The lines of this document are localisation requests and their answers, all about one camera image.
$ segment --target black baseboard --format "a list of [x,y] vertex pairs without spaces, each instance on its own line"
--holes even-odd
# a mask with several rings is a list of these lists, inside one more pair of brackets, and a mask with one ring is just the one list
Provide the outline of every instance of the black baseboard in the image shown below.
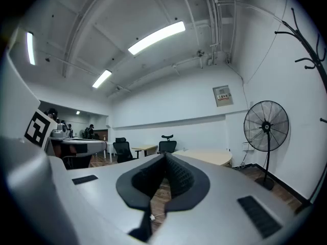
[[[248,167],[257,167],[258,169],[262,170],[263,172],[266,171],[263,167],[261,167],[257,163],[246,164],[243,168],[240,167],[240,169],[245,169],[245,168],[248,168]],[[274,174],[272,174],[271,172],[268,172],[267,175],[269,176],[269,178],[271,178],[276,183],[278,183],[281,187],[283,187],[286,191],[288,191],[290,194],[292,194],[294,197],[296,197],[303,205],[307,205],[309,203],[309,201],[306,198],[304,198],[300,193],[298,193],[292,187],[287,185],[285,182],[281,181]]]
[[244,167],[241,167],[240,166],[240,169],[245,169],[245,168],[249,168],[249,167],[254,167],[254,164],[253,163],[249,163],[249,164],[246,164]]

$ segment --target white desk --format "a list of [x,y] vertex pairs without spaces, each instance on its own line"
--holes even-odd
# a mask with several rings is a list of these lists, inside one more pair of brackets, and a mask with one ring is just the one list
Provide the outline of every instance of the white desk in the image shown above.
[[113,147],[113,142],[108,141],[107,142],[107,152],[109,153],[109,158],[110,158],[110,162],[112,163],[112,156],[111,154],[115,154],[115,149]]
[[226,165],[231,161],[232,155],[229,151],[219,150],[186,150],[176,151],[173,154],[179,154],[186,157],[198,159],[216,165]]
[[141,145],[141,146],[139,146],[137,148],[133,147],[132,149],[144,151],[144,157],[146,157],[148,150],[153,149],[153,148],[157,148],[157,147],[158,147],[158,145],[146,144],[146,145]]

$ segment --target office chair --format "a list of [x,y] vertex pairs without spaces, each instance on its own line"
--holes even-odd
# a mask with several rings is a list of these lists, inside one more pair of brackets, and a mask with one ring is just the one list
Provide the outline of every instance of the office chair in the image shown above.
[[167,139],[167,141],[161,141],[159,143],[159,152],[158,152],[158,154],[173,153],[175,151],[177,141],[171,141],[170,138],[173,138],[174,134],[172,134],[170,136],[162,135],[161,137]]
[[126,141],[126,138],[124,137],[116,138],[116,142],[113,143],[113,147],[118,155],[117,163],[133,160],[133,155],[129,148],[129,142]]

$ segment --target cable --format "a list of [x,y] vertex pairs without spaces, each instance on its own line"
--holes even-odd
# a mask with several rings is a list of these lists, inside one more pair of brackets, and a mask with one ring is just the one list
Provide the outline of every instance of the cable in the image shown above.
[[[283,12],[283,15],[282,15],[282,19],[284,18],[284,15],[285,15],[286,6],[287,6],[287,0],[286,0],[286,2],[285,2],[285,7],[284,7],[284,12]],[[279,31],[279,29],[281,28],[282,23],[283,23],[283,22],[280,21],[280,20],[278,20],[278,21],[280,22],[280,25],[279,25],[279,27],[278,27],[278,29],[277,29],[277,32]],[[255,72],[253,73],[253,75],[251,76],[251,78],[250,78],[250,80],[248,81],[248,83],[251,81],[251,79],[253,78],[253,76],[256,74],[256,72],[259,70],[260,66],[262,65],[262,63],[263,63],[264,60],[266,59],[266,57],[267,57],[267,55],[268,55],[268,53],[269,53],[269,51],[270,51],[272,45],[274,44],[274,41],[275,41],[276,36],[277,36],[277,34],[275,34],[274,39],[272,39],[271,45],[269,46],[269,48],[268,48],[268,50],[267,50],[267,53],[265,54],[264,58],[262,59],[261,63],[259,64],[259,66],[258,66],[257,69],[255,70]]]
[[246,151],[246,154],[245,154],[245,156],[244,156],[244,158],[243,158],[243,161],[241,162],[241,164],[240,164],[239,166],[235,167],[235,170],[240,171],[240,168],[244,169],[244,167],[245,167],[244,160],[245,160],[245,157],[247,156],[247,153],[248,153],[248,151],[249,151],[249,148],[250,148],[250,144],[248,143],[247,151]]
[[[234,72],[236,72],[231,66],[229,66],[229,64],[225,63],[230,69],[232,69]],[[249,104],[247,102],[247,98],[246,98],[246,95],[245,95],[245,91],[244,91],[244,81],[243,81],[243,77],[238,73],[236,72],[236,74],[241,77],[242,79],[242,86],[243,86],[243,93],[244,93],[244,97],[245,97],[245,101],[246,101],[246,107],[247,107],[247,110],[249,110]]]
[[265,165],[266,165],[266,161],[267,161],[267,158],[268,158],[268,153],[267,153],[267,155],[266,155],[266,160],[265,160],[265,163],[264,163],[264,167],[263,168],[265,168]]

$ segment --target ceiling pipe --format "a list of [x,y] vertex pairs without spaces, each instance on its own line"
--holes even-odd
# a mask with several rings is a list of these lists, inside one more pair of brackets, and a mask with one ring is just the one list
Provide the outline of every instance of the ceiling pipe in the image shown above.
[[[220,4],[221,6],[231,6],[231,5],[234,5],[234,4],[231,4],[231,3],[228,3],[228,4]],[[250,5],[250,4],[247,4],[247,3],[244,3],[244,2],[240,2],[240,1],[236,1],[236,5],[237,6],[240,6],[240,7],[243,7],[243,8],[251,8],[251,9],[254,9],[256,11],[259,11],[261,13],[264,13],[266,15],[269,15],[269,16],[272,16],[275,20],[277,20],[278,22],[280,23],[283,23],[282,20],[280,18],[278,18],[277,16],[275,16],[273,13],[270,13],[269,11],[266,11],[265,9],[263,8],[259,8],[259,7],[256,7],[256,6],[253,6],[253,5]]]
[[220,30],[220,34],[219,34],[219,37],[220,37],[220,51],[223,51],[223,24],[222,24],[222,18],[223,18],[223,15],[221,13],[221,6],[216,4],[217,5],[217,11],[219,12],[219,30]]
[[215,1],[212,0],[212,4],[213,4],[213,8],[214,8],[214,16],[215,16],[215,26],[216,26],[216,44],[219,43],[218,41],[218,16],[217,16],[217,10],[216,10],[216,5],[215,5]]
[[[198,37],[198,31],[196,29],[196,26],[195,26],[195,22],[194,22],[194,17],[193,17],[193,14],[192,14],[192,11],[191,11],[191,8],[190,8],[190,5],[189,5],[189,2],[188,0],[184,0],[185,3],[186,3],[186,6],[189,10],[189,13],[190,13],[190,17],[191,17],[191,21],[192,21],[192,24],[193,24],[193,28],[194,28],[194,32],[195,32],[195,36],[196,36],[196,41],[198,43],[198,49],[200,49],[200,42],[199,42],[199,37]],[[200,66],[201,66],[201,69],[203,69],[203,66],[202,66],[202,59],[200,58]]]
[[125,91],[127,91],[127,92],[131,92],[130,90],[128,90],[127,88],[125,88],[125,87],[123,87],[123,86],[120,86],[119,84],[117,84],[117,83],[114,83],[114,82],[112,82],[112,81],[110,81],[110,80],[108,80],[110,83],[112,83],[112,84],[114,84],[115,86],[117,86],[117,87],[119,87],[119,88],[121,88],[121,89],[123,89],[123,90],[125,90]]
[[176,69],[176,64],[173,64],[172,67],[175,69],[175,71],[177,72],[178,76],[180,76],[179,72]]
[[228,62],[230,62],[230,57],[231,57],[231,50],[233,47],[233,42],[234,42],[234,37],[235,37],[235,26],[236,26],[236,0],[234,0],[234,26],[233,26],[233,37],[231,39],[231,45],[230,45],[230,50],[229,50],[229,59]]
[[[69,63],[69,62],[67,62],[67,61],[65,61],[65,60],[62,60],[62,59],[60,59],[60,58],[58,58],[58,57],[56,57],[56,56],[53,56],[53,55],[51,55],[51,54],[49,54],[49,53],[47,53],[47,52],[45,52],[45,51],[42,51],[42,50],[38,50],[38,51],[40,51],[40,52],[42,52],[42,53],[44,53],[44,54],[50,56],[51,58],[54,58],[54,59],[58,60],[58,61],[60,61],[60,62],[63,62],[63,63],[65,63],[65,64],[68,64],[68,65],[70,65],[70,66],[72,66],[72,67],[75,67],[75,68],[77,68],[77,69],[80,69],[80,70],[82,70],[82,71],[84,71],[84,72],[86,72],[86,73],[88,73],[88,74],[90,74],[90,75],[93,75],[93,76],[99,76],[98,74],[96,74],[96,73],[94,73],[94,72],[88,71],[88,70],[86,70],[86,69],[84,69],[84,68],[81,68],[81,67],[75,65],[75,64]],[[114,82],[111,81],[111,80],[108,80],[108,81],[109,81],[110,83],[114,84],[115,86],[117,86],[117,87],[119,87],[119,88],[121,88],[121,89],[127,91],[127,92],[131,92],[131,91],[128,90],[127,88],[124,88],[123,86],[120,86],[119,84],[114,83]]]
[[[210,1],[206,0],[206,4],[208,5],[209,10],[209,16],[210,16],[210,23],[211,23],[211,36],[213,39],[213,44],[215,43],[215,30],[214,30],[214,18],[213,18],[213,12],[211,10]],[[211,63],[214,62],[214,48],[212,48],[212,57],[211,57]]]
[[86,73],[88,73],[88,74],[90,74],[90,75],[93,75],[93,76],[99,76],[98,74],[96,74],[96,73],[94,73],[94,72],[88,71],[88,70],[86,70],[86,69],[84,69],[84,68],[81,68],[81,67],[75,65],[75,64],[69,63],[69,62],[67,62],[67,61],[65,61],[65,60],[62,60],[62,59],[60,59],[60,58],[58,58],[58,57],[56,57],[56,56],[54,56],[54,55],[51,55],[51,54],[49,54],[49,53],[47,53],[47,52],[45,52],[45,51],[42,51],[42,50],[38,50],[38,51],[40,51],[40,52],[42,52],[42,53],[44,53],[44,54],[50,56],[51,58],[54,58],[54,59],[58,60],[58,61],[60,61],[60,62],[63,62],[63,63],[65,63],[65,64],[68,64],[68,65],[70,65],[70,66],[73,66],[73,67],[75,67],[75,68],[77,68],[77,69],[80,69],[80,70],[82,70],[82,71],[84,71],[84,72],[86,72]]
[[[204,54],[203,56],[211,57],[212,55],[211,55],[211,53],[208,53],[208,54]],[[185,60],[179,61],[179,62],[177,62],[177,63],[175,63],[175,64],[173,64],[173,65],[170,65],[170,66],[171,66],[172,68],[174,68],[174,65],[177,67],[177,66],[179,66],[179,65],[182,65],[182,64],[184,64],[184,63],[188,63],[188,62],[191,62],[191,61],[194,61],[194,60],[197,60],[197,59],[201,59],[201,57],[199,57],[199,56],[195,56],[195,57],[192,57],[192,58],[188,58],[188,59],[185,59]],[[160,68],[160,69],[158,69],[158,70],[152,71],[152,72],[148,73],[147,75],[145,75],[145,76],[143,76],[143,77],[141,77],[141,78],[138,78],[137,80],[133,81],[133,82],[130,83],[128,86],[131,86],[132,84],[136,83],[137,81],[140,81],[141,79],[143,79],[143,78],[145,78],[145,77],[147,77],[147,76],[150,76],[150,75],[154,74],[154,73],[157,72],[157,71],[161,71],[162,69],[164,69],[164,68],[166,68],[166,67],[163,67],[163,68]]]

